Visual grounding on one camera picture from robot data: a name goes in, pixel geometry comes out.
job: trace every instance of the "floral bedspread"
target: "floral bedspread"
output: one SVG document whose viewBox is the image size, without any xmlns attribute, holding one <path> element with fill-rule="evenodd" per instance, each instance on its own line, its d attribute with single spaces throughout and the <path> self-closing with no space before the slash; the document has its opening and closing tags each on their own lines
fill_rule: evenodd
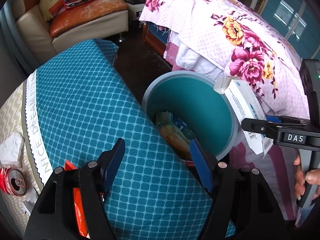
<svg viewBox="0 0 320 240">
<path fill-rule="evenodd" d="M 294 48 L 237 0 L 147 0 L 140 21 L 179 34 L 181 42 L 226 75 L 246 80 L 277 115 L 308 118 Z"/>
</svg>

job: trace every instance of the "checkered pattern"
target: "checkered pattern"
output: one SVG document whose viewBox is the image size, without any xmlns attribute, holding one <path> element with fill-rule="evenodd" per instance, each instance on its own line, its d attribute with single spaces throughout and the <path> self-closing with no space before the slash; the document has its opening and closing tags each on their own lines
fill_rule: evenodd
<svg viewBox="0 0 320 240">
<path fill-rule="evenodd" d="M 112 66 L 116 51 L 110 41 L 85 41 L 37 70 L 39 124 L 52 167 L 66 159 L 81 167 L 123 138 L 126 152 L 105 203 L 118 240 L 194 240 L 212 200 Z"/>
</svg>

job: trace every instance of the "dark wooden floor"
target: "dark wooden floor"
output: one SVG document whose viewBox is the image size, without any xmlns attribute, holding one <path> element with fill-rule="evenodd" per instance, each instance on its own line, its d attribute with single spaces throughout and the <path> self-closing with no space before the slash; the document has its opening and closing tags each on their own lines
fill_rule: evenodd
<svg viewBox="0 0 320 240">
<path fill-rule="evenodd" d="M 122 76 L 136 99 L 141 103 L 144 92 L 157 77 L 170 72 L 168 64 L 151 46 L 142 40 L 142 28 L 138 22 L 124 33 L 125 41 L 118 42 L 118 35 L 107 38 L 119 46 L 115 68 Z"/>
</svg>

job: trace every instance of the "wooden bed frame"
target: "wooden bed frame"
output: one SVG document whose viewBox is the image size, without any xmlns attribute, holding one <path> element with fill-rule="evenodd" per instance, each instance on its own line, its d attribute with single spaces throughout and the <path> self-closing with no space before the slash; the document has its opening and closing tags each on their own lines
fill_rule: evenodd
<svg viewBox="0 0 320 240">
<path fill-rule="evenodd" d="M 143 42 L 149 44 L 151 47 L 153 47 L 161 56 L 163 56 L 166 45 L 164 45 L 159 39 L 154 36 L 151 32 L 148 30 L 148 25 L 143 24 L 142 25 L 142 39 Z"/>
</svg>

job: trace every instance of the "beige patterned cushion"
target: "beige patterned cushion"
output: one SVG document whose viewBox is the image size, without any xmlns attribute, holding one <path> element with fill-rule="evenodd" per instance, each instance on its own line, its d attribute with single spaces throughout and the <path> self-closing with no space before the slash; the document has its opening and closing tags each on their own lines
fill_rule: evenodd
<svg viewBox="0 0 320 240">
<path fill-rule="evenodd" d="M 22 90 L 23 84 L 21 84 L 8 98 L 0 109 L 0 143 L 4 142 L 12 132 L 18 132 L 23 135 L 21 126 L 21 107 L 22 107 Z M 22 154 L 22 169 L 21 171 L 28 180 L 29 188 L 34 187 L 38 193 L 40 193 L 39 187 L 36 184 L 35 178 L 32 174 L 31 166 L 27 157 L 26 146 L 23 147 Z M 4 199 L 4 202 L 16 223 L 18 229 L 24 235 L 29 216 L 22 210 L 22 202 L 27 198 L 27 195 L 23 197 L 17 197 L 7 195 L 0 191 Z"/>
</svg>

